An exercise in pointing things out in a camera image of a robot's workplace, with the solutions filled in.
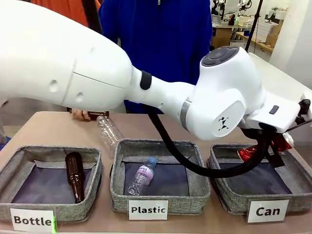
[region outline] gray floor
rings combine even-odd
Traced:
[[[22,126],[38,111],[66,111],[66,108],[29,98],[12,98],[0,109],[0,118],[4,126]]]

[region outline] robot logo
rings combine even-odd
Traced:
[[[228,126],[225,125],[225,122],[226,122],[228,119],[229,119],[229,117],[227,117],[227,118],[222,117],[222,118],[219,119],[218,122],[222,121],[222,128],[220,128],[219,131],[220,131],[221,129],[225,129],[225,128],[226,128],[226,129],[229,129]]]

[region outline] bottle label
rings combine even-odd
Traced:
[[[140,166],[137,173],[145,174],[150,180],[153,178],[154,173],[151,169],[149,169],[147,166]]]

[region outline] label sign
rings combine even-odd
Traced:
[[[248,223],[276,222],[285,218],[289,200],[252,201],[250,203]]]
[[[164,200],[129,200],[130,220],[166,220],[168,201]]]
[[[15,231],[54,233],[53,211],[35,211],[11,208],[11,218]]]

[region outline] white robotic arm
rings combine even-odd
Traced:
[[[125,99],[154,106],[202,140],[241,128],[285,132],[300,106],[266,92],[242,48],[204,57],[196,86],[168,83],[135,68],[102,35],[43,7],[0,0],[0,93],[88,111]]]

